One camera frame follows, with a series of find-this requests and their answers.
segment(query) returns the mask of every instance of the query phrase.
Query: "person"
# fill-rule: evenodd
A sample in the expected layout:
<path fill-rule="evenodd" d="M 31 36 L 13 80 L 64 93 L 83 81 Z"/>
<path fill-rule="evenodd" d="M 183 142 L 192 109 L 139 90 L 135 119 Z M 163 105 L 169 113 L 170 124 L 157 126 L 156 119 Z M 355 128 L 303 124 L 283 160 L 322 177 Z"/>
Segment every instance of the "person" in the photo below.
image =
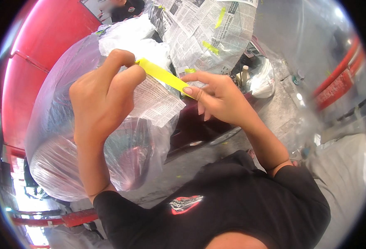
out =
<path fill-rule="evenodd" d="M 70 88 L 82 183 L 114 248 L 313 248 L 330 208 L 306 167 L 294 167 L 284 145 L 228 76 L 196 72 L 181 80 L 198 113 L 242 127 L 265 169 L 244 151 L 201 168 L 193 180 L 151 209 L 123 198 L 110 182 L 107 137 L 134 107 L 146 73 L 132 53 L 113 50 Z M 117 73 L 121 66 L 127 69 Z"/>
<path fill-rule="evenodd" d="M 112 6 L 111 21 L 113 23 L 125 21 L 132 17 L 139 17 L 143 14 L 143 0 L 110 0 L 110 3 Z"/>

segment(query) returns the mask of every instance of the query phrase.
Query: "hand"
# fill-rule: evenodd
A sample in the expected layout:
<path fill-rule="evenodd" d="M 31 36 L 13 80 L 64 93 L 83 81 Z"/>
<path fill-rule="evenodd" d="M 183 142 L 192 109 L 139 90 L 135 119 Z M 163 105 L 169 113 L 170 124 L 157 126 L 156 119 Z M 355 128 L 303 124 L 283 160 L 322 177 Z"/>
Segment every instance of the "hand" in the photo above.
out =
<path fill-rule="evenodd" d="M 114 49 L 104 64 L 70 87 L 75 116 L 75 143 L 103 145 L 133 110 L 133 91 L 146 79 L 131 52 Z M 121 66 L 128 69 L 118 73 Z"/>
<path fill-rule="evenodd" d="M 219 120 L 242 127 L 255 111 L 229 76 L 195 72 L 181 78 L 184 82 L 200 81 L 203 88 L 185 87 L 183 91 L 198 101 L 198 115 L 204 113 L 204 121 L 211 115 Z"/>
<path fill-rule="evenodd" d="M 133 16 L 133 17 L 139 17 L 143 14 L 143 12 L 141 12 L 140 14 L 138 14 L 137 16 Z"/>

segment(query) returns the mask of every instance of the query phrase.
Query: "black t-shirt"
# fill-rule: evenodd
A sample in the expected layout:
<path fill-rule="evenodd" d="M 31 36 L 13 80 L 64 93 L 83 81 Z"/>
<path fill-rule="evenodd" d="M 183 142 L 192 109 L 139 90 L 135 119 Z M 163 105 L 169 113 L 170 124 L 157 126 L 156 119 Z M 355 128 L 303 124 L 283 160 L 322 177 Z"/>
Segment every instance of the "black t-shirt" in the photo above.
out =
<path fill-rule="evenodd" d="M 268 249 L 313 248 L 330 208 L 306 167 L 275 177 L 238 151 L 206 165 L 193 180 L 151 209 L 105 191 L 94 207 L 114 248 L 203 249 L 217 235 L 241 232 Z"/>
<path fill-rule="evenodd" d="M 115 7 L 111 12 L 112 22 L 121 22 L 130 16 L 139 15 L 144 9 L 143 0 L 126 0 L 122 7 Z"/>

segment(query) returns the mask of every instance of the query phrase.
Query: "tape strip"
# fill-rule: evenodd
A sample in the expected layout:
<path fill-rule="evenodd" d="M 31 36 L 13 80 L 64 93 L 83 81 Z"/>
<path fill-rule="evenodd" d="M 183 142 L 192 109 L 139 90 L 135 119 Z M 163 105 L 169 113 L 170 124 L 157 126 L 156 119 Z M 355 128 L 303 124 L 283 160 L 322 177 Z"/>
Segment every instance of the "tape strip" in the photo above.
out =
<path fill-rule="evenodd" d="M 219 27 L 220 24 L 222 23 L 222 19 L 223 19 L 225 12 L 226 12 L 226 7 L 223 7 L 222 11 L 220 12 L 219 19 L 218 19 L 218 22 L 216 23 L 215 28 Z"/>
<path fill-rule="evenodd" d="M 193 73 L 193 72 L 197 72 L 197 70 L 195 68 L 187 68 L 184 70 L 186 73 Z"/>
<path fill-rule="evenodd" d="M 208 42 L 203 41 L 203 45 L 204 47 L 206 47 L 207 49 L 209 49 L 211 52 L 213 52 L 214 54 L 218 55 L 219 53 L 219 49 L 217 49 L 216 47 L 210 45 Z"/>
<path fill-rule="evenodd" d="M 171 87 L 175 88 L 179 92 L 183 92 L 183 88 L 189 86 L 186 82 L 182 81 L 178 77 L 175 77 L 170 72 L 168 72 L 165 69 L 157 66 L 156 64 L 148 61 L 145 58 L 141 58 L 136 63 L 138 63 L 139 66 L 141 66 L 144 69 L 144 71 L 146 71 L 147 74 L 164 82 L 167 85 L 170 85 Z"/>

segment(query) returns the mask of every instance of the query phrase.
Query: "fingernail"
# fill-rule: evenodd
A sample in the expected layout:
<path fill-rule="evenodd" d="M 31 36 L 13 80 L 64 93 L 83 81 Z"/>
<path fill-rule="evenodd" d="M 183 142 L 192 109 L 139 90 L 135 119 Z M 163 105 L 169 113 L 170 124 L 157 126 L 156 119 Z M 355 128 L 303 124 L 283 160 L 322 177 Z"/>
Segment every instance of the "fingernail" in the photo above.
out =
<path fill-rule="evenodd" d="M 193 90 L 191 90 L 190 87 L 183 87 L 183 92 L 187 93 L 188 95 L 193 93 Z"/>

